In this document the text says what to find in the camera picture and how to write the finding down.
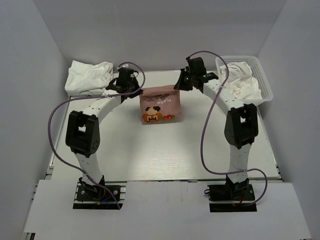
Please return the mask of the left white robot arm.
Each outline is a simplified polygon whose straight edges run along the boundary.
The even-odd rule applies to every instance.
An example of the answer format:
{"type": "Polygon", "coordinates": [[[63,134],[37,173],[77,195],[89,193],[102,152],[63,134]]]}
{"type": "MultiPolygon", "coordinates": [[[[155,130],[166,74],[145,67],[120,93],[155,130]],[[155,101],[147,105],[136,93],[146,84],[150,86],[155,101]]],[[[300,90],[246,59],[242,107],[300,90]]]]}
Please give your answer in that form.
{"type": "Polygon", "coordinates": [[[100,123],[126,99],[143,93],[136,75],[138,71],[121,67],[118,77],[111,80],[97,100],[81,111],[73,110],[68,117],[65,143],[74,153],[80,169],[84,171],[81,181],[90,185],[88,193],[99,200],[105,196],[103,174],[100,171],[97,151],[100,146],[100,123]]]}

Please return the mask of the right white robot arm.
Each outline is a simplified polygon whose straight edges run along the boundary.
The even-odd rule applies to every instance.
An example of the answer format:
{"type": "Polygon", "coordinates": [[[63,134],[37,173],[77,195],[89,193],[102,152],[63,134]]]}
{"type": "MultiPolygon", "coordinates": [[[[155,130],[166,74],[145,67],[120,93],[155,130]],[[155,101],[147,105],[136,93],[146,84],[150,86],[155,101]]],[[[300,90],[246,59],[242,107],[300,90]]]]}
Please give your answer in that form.
{"type": "Polygon", "coordinates": [[[249,184],[249,152],[258,130],[257,108],[234,97],[220,82],[214,73],[208,73],[201,57],[187,57],[187,66],[180,70],[180,76],[174,89],[191,91],[196,88],[213,100],[212,106],[218,106],[226,120],[224,137],[230,146],[230,158],[226,176],[226,195],[236,200],[243,195],[249,184]]]}

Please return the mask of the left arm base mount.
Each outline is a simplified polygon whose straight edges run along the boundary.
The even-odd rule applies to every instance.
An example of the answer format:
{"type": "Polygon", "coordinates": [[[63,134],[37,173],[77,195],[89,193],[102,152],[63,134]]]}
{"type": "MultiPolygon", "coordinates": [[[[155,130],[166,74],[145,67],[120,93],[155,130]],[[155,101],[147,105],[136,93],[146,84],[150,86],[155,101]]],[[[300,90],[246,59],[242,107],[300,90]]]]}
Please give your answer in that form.
{"type": "Polygon", "coordinates": [[[100,184],[105,186],[112,192],[112,195],[99,186],[91,186],[84,182],[80,177],[73,200],[73,209],[75,210],[119,210],[123,206],[126,193],[126,183],[103,182],[102,177],[100,184]]]}

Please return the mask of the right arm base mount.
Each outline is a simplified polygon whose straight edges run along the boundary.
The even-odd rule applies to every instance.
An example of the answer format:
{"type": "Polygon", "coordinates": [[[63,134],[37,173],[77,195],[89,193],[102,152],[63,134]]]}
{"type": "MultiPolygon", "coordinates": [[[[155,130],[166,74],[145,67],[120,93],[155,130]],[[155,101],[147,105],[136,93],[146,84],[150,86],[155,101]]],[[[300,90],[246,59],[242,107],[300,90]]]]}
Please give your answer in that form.
{"type": "Polygon", "coordinates": [[[233,191],[230,184],[210,184],[203,191],[209,199],[211,213],[246,213],[257,212],[257,205],[251,204],[256,200],[252,184],[233,191]]]}

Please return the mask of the pink t-shirt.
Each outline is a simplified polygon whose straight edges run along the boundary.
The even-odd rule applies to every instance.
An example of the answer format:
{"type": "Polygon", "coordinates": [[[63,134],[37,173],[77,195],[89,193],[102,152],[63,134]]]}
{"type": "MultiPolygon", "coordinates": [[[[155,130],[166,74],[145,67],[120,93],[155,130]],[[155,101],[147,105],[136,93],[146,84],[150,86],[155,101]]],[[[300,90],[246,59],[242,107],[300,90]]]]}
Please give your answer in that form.
{"type": "Polygon", "coordinates": [[[180,91],[174,85],[144,88],[139,103],[143,124],[171,121],[182,114],[180,91]]]}

